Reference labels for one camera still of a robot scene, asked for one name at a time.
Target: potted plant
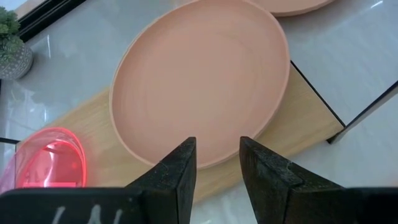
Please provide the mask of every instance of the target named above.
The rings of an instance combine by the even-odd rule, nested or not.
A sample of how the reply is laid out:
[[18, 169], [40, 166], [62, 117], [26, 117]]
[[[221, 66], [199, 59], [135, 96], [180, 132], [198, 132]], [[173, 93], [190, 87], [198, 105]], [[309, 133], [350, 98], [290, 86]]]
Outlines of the potted plant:
[[0, 7], [0, 79], [23, 77], [32, 66], [32, 50], [17, 36], [18, 29], [17, 14]]

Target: pink plate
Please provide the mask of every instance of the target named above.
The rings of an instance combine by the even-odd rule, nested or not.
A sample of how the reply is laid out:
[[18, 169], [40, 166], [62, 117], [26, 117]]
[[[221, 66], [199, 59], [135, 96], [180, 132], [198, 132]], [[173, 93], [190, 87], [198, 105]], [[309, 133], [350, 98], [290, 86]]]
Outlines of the pink plate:
[[213, 166], [269, 124], [289, 69], [285, 35], [269, 12], [241, 0], [192, 2], [130, 45], [111, 89], [111, 120], [147, 164], [195, 136], [198, 167]]

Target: green plant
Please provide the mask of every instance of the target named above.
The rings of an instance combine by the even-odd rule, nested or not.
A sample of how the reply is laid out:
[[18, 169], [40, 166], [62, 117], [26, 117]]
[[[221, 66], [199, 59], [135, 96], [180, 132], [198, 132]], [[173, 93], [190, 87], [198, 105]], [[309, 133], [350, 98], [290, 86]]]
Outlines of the green plant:
[[16, 35], [19, 29], [17, 14], [0, 7], [0, 63], [6, 63], [22, 46], [23, 42]]

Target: gray pot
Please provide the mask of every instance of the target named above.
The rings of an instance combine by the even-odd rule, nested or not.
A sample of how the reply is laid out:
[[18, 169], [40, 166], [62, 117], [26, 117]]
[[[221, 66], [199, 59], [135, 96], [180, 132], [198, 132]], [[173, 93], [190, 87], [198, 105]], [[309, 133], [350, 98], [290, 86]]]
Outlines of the gray pot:
[[0, 79], [15, 80], [23, 77], [31, 68], [32, 62], [32, 50], [23, 44], [10, 61], [0, 63]]

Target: glass panel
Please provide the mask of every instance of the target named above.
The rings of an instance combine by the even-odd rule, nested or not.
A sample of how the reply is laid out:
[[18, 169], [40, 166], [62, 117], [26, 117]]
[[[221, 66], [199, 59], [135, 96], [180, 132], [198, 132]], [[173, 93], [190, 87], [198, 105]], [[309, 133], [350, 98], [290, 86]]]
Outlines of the glass panel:
[[0, 0], [0, 5], [7, 10], [14, 10], [19, 19], [44, 1], [47, 0]]

